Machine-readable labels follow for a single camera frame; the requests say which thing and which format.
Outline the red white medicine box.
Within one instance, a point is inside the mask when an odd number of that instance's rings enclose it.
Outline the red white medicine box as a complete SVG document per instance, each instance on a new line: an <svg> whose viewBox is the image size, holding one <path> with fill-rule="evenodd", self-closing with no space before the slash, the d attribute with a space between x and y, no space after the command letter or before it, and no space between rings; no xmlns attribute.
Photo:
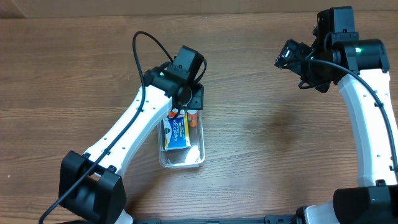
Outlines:
<svg viewBox="0 0 398 224"><path fill-rule="evenodd" d="M169 115L167 116L168 119L175 119L178 118L179 116L183 116L184 115L184 110L172 110Z"/></svg>

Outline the orange tablet tube white cap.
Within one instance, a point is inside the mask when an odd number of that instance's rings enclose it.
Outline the orange tablet tube white cap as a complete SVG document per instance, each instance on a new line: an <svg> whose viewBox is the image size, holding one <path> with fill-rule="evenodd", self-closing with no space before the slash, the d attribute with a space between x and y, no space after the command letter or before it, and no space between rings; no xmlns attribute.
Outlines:
<svg viewBox="0 0 398 224"><path fill-rule="evenodd" d="M198 110L187 110L187 118L190 127L196 127L198 124Z"/></svg>

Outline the blue yellow lozenge box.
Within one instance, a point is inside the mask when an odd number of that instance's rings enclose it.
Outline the blue yellow lozenge box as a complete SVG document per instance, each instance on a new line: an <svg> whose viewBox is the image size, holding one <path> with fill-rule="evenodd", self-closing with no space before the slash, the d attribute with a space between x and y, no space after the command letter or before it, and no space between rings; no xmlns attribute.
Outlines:
<svg viewBox="0 0 398 224"><path fill-rule="evenodd" d="M191 146L188 119L186 115L175 119L163 119L165 134L164 147L166 151L185 149Z"/></svg>

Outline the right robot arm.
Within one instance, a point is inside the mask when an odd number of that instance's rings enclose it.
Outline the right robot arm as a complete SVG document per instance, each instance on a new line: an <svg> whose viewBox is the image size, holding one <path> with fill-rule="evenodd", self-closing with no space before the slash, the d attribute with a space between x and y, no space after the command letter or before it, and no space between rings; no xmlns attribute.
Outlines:
<svg viewBox="0 0 398 224"><path fill-rule="evenodd" d="M389 60L379 39L359 38L350 6L317 15L312 45L289 39L275 65L300 77L299 88L338 87L348 109L358 158L358 186L331 201L299 208L283 223L396 223L397 124Z"/></svg>

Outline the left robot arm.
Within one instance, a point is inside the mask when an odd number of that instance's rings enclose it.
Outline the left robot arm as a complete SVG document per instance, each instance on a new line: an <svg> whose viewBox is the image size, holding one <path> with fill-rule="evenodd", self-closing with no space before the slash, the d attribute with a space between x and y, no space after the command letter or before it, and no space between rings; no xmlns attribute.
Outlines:
<svg viewBox="0 0 398 224"><path fill-rule="evenodd" d="M133 157L154 128L160 128L160 148L190 149L204 89L196 76L204 56L182 46L171 62L146 71L134 101L113 127L83 154L70 151L61 163L60 206L86 223L134 223L125 211L123 177Z"/></svg>

